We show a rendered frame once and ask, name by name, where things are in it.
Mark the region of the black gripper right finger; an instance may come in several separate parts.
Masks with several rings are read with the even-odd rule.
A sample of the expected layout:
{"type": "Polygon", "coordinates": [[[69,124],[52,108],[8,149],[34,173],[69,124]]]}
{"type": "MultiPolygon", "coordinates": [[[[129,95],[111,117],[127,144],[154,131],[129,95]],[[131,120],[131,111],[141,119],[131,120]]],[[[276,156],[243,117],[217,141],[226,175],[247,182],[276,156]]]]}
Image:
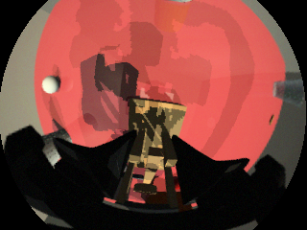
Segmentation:
{"type": "Polygon", "coordinates": [[[214,187],[223,176],[238,172],[247,167],[249,158],[241,160],[212,160],[187,142],[172,135],[174,150],[177,155],[177,183],[179,183],[183,204],[195,204],[199,196],[214,187]]]}

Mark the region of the tan wooden catapult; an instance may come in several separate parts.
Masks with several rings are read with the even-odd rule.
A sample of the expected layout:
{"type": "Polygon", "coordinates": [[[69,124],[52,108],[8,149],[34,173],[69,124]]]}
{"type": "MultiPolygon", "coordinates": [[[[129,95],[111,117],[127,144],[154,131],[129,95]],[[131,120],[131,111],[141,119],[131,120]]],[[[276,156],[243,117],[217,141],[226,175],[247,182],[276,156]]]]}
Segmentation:
{"type": "Polygon", "coordinates": [[[124,169],[120,183],[116,188],[115,207],[120,210],[135,212],[156,212],[172,214],[179,212],[176,185],[172,168],[177,163],[177,155],[172,142],[172,135],[179,137],[187,106],[161,101],[130,99],[128,115],[128,133],[137,129],[134,146],[130,150],[130,160],[124,169]],[[145,176],[133,173],[134,168],[145,169],[145,176]],[[164,170],[166,198],[168,203],[145,204],[131,202],[130,184],[132,179],[142,179],[143,184],[134,183],[133,190],[146,195],[156,195],[156,185],[150,185],[157,170],[164,170]]]}

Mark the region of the pale cream ball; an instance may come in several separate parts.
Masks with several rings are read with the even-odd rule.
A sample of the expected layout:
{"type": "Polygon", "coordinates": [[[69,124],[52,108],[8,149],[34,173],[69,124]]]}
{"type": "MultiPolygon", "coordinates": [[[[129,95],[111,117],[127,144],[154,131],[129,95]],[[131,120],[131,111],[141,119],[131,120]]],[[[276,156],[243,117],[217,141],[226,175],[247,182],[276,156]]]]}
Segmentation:
{"type": "Polygon", "coordinates": [[[57,77],[54,77],[54,76],[47,76],[45,77],[45,80],[42,80],[42,85],[41,87],[43,87],[42,89],[45,89],[45,91],[47,93],[55,93],[58,91],[59,89],[59,83],[60,81],[58,80],[57,77]]]}

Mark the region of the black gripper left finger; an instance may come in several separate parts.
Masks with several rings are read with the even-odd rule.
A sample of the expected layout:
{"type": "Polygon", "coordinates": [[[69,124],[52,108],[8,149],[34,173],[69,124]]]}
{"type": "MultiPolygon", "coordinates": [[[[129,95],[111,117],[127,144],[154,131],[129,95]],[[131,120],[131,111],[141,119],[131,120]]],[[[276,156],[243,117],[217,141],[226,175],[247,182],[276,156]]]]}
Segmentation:
{"type": "Polygon", "coordinates": [[[91,175],[97,187],[104,193],[104,198],[114,199],[124,169],[130,160],[130,150],[137,137],[137,129],[122,137],[112,139],[97,147],[85,147],[76,143],[53,138],[59,156],[65,158],[76,168],[91,175]]]}

